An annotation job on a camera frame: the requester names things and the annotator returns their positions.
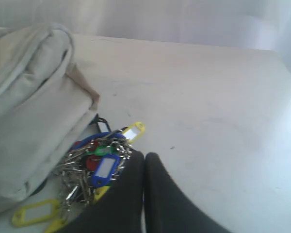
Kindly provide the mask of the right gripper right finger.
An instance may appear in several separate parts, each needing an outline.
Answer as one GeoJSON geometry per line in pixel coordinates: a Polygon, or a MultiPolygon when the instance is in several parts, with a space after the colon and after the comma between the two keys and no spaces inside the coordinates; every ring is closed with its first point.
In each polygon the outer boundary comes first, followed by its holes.
{"type": "Polygon", "coordinates": [[[148,233],[227,233],[176,185],[158,154],[145,157],[145,227],[148,233]]]}

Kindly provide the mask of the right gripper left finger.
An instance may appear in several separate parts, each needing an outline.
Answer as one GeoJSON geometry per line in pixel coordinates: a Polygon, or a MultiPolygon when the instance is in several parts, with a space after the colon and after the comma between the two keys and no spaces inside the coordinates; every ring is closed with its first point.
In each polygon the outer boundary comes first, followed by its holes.
{"type": "Polygon", "coordinates": [[[134,150],[126,167],[99,201],[60,229],[62,233],[140,233],[144,155],[134,150]]]}

